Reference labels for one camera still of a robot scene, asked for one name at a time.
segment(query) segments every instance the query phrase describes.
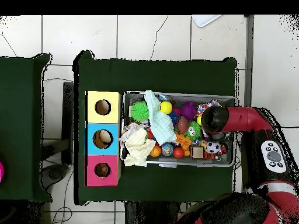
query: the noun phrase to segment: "yellow box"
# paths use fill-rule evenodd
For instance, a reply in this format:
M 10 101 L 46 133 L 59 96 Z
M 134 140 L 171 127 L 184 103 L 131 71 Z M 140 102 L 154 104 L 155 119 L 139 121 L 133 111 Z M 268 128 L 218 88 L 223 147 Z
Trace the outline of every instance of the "yellow box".
M 87 121 L 116 124 L 120 122 L 121 97 L 117 92 L 87 91 Z

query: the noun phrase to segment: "yellow ball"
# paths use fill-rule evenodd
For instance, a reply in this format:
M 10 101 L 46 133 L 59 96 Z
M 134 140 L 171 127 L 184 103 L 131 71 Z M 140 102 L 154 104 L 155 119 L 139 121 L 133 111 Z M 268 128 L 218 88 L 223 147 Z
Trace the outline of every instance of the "yellow ball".
M 198 116 L 196 121 L 201 126 L 201 116 Z
M 169 114 L 172 111 L 172 105 L 169 101 L 163 101 L 159 106 L 159 111 Z

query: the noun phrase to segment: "soccer ball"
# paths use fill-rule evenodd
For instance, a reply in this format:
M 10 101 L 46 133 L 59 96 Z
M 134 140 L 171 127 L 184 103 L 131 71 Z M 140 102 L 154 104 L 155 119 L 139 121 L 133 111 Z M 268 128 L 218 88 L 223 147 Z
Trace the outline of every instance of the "soccer ball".
M 216 154 L 221 150 L 221 145 L 218 142 L 207 142 L 206 151 L 207 153 Z

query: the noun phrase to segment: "pink box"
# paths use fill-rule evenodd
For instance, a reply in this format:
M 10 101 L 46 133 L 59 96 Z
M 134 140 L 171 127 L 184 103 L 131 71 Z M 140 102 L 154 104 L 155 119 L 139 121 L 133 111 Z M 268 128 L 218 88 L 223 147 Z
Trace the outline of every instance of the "pink box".
M 105 163 L 110 167 L 107 177 L 98 177 L 95 166 Z M 117 186 L 120 178 L 121 163 L 118 155 L 89 155 L 87 157 L 87 186 Z

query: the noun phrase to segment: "blue ball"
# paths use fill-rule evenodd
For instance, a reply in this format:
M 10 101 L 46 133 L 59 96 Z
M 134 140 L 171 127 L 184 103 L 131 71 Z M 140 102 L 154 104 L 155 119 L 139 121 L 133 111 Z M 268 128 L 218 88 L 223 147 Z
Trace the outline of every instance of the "blue ball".
M 169 142 L 163 144 L 161 149 L 162 149 L 162 154 L 165 156 L 170 156 L 173 153 L 173 146 Z

